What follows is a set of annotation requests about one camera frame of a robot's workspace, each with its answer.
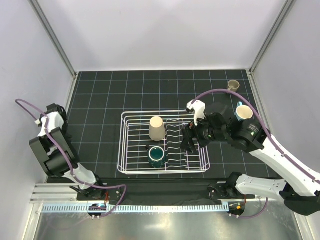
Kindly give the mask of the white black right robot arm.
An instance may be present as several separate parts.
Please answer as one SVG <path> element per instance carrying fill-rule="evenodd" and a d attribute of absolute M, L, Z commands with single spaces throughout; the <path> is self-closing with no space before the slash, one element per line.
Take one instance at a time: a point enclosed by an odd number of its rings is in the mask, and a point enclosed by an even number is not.
<path fill-rule="evenodd" d="M 253 117 L 254 112 L 248 105 L 238 102 L 232 111 L 225 104 L 206 106 L 200 100 L 191 100 L 186 111 L 193 114 L 193 121 L 182 129 L 182 150 L 194 154 L 197 151 L 194 140 L 200 148 L 211 142 L 224 142 L 259 159 L 281 176 L 281 179 L 266 179 L 232 172 L 224 184 L 209 188 L 212 199 L 256 195 L 283 202 L 303 216 L 320 210 L 319 173 L 282 150 L 270 131 L 263 129 L 259 120 Z"/>

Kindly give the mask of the blue mug cream inside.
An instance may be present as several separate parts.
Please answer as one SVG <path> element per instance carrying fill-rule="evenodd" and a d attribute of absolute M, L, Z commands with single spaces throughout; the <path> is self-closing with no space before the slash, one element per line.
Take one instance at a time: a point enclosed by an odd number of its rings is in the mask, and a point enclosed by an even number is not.
<path fill-rule="evenodd" d="M 241 101 L 239 101 L 236 105 L 234 115 L 239 122 L 243 122 L 251 119 L 254 113 L 249 106 L 244 105 Z"/>

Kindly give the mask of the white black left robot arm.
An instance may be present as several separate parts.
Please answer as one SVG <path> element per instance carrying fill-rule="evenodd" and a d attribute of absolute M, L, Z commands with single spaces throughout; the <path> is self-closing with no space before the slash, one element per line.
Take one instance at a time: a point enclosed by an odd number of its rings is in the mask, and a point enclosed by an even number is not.
<path fill-rule="evenodd" d="M 50 178 L 65 178 L 74 182 L 77 186 L 71 189 L 85 199 L 103 199 L 106 194 L 103 182 L 80 163 L 79 155 L 71 143 L 66 110 L 55 103 L 46 109 L 36 120 L 41 127 L 40 133 L 29 141 L 43 171 Z"/>

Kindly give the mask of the beige paper cup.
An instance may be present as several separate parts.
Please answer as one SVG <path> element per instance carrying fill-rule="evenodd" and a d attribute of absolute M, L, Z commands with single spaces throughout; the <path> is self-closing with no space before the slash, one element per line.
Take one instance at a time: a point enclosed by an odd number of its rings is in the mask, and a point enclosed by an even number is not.
<path fill-rule="evenodd" d="M 164 121 L 159 116 L 153 116 L 149 121 L 149 137 L 153 141 L 161 141 L 165 138 L 166 130 Z"/>

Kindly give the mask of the dark green mug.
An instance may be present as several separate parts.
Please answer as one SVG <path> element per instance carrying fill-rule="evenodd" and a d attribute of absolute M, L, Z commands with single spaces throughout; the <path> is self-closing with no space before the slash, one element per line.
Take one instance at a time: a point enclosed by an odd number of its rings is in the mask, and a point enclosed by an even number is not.
<path fill-rule="evenodd" d="M 166 152 L 161 146 L 150 146 L 145 147 L 147 150 L 147 159 L 149 165 L 153 168 L 161 168 L 166 163 Z"/>

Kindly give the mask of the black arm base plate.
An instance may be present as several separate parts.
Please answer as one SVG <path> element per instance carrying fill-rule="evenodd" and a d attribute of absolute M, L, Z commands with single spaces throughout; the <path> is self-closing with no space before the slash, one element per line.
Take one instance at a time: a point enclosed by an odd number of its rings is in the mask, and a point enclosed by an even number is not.
<path fill-rule="evenodd" d="M 77 192 L 83 201 L 109 200 L 112 203 L 123 197 L 124 204 L 179 205 L 198 200 L 243 200 L 236 190 L 227 191 L 225 178 L 104 178 L 112 189 L 89 188 Z"/>

